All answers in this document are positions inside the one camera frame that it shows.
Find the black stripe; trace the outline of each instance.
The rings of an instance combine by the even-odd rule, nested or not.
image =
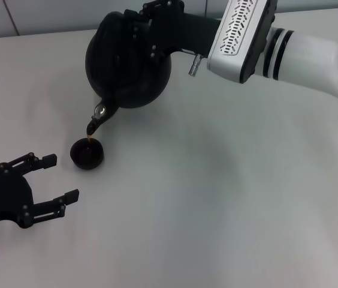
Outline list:
[[[270,61],[271,61],[271,56],[273,55],[274,48],[276,47],[277,41],[281,33],[285,29],[283,28],[278,28],[276,33],[274,33],[273,38],[271,39],[271,42],[269,44],[269,48],[267,49],[266,55],[265,55],[265,60],[264,60],[264,77],[269,78],[269,67],[270,67]]]
[[[290,39],[290,37],[293,33],[294,33],[294,31],[289,30],[286,33],[285,37],[282,39],[280,48],[278,50],[276,63],[274,64],[274,72],[273,72],[274,80],[278,80],[278,73],[279,73],[279,69],[281,67],[282,57],[283,57],[283,54],[285,53],[285,49],[288,45],[288,41],[289,41],[289,39]]]

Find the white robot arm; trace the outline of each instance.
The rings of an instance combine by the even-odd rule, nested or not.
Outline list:
[[[248,52],[264,3],[266,0],[230,0],[208,57],[210,71],[242,83],[242,59]],[[271,27],[255,74],[338,98],[338,44]]]

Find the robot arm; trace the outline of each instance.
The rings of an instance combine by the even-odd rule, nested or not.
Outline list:
[[[230,0],[208,58],[210,71],[235,82],[238,82],[237,71],[240,67],[234,59],[235,56],[230,55],[237,52],[231,49],[234,46],[227,49],[224,45],[229,42],[224,39],[231,38],[231,32],[227,32],[231,20],[238,21],[237,16],[234,16],[236,9],[233,7],[240,2],[242,0]],[[246,37],[250,37],[250,34],[239,39],[240,44],[242,43],[240,48],[245,46]],[[255,74],[326,92],[338,98],[338,44],[331,40],[271,27],[265,50],[256,64]]]
[[[78,190],[52,201],[34,204],[32,189],[23,177],[31,171],[53,167],[56,162],[55,154],[39,159],[29,153],[0,164],[0,221],[11,220],[21,228],[29,228],[35,223],[64,217],[66,205],[78,201]]]
[[[277,0],[230,0],[221,21],[184,13],[180,0],[156,0],[139,12],[110,13],[89,44],[86,72],[102,98],[87,134],[121,108],[149,104],[166,87],[170,54],[203,58],[207,68],[245,83],[256,74],[338,98],[338,44],[271,27]]]

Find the white tabletop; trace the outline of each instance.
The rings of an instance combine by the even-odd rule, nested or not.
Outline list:
[[[338,10],[275,26],[338,41]],[[152,104],[119,110],[85,172],[71,145],[99,102],[95,31],[0,39],[0,162],[55,153],[26,176],[36,203],[78,188],[63,219],[0,222],[0,287],[338,287],[338,99],[253,76],[245,85],[172,56]]]

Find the metal pin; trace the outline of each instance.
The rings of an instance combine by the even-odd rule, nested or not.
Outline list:
[[[65,206],[61,206],[60,207],[60,217],[64,217],[65,216]]]
[[[25,227],[31,227],[32,226],[31,215],[28,212],[24,213],[24,226]]]
[[[195,55],[195,58],[193,60],[193,64],[192,64],[192,67],[189,71],[189,75],[192,76],[192,77],[195,77],[195,75],[197,74],[197,70],[198,70],[198,67],[200,66],[201,64],[201,60],[202,60],[202,56],[201,54],[197,54]]]

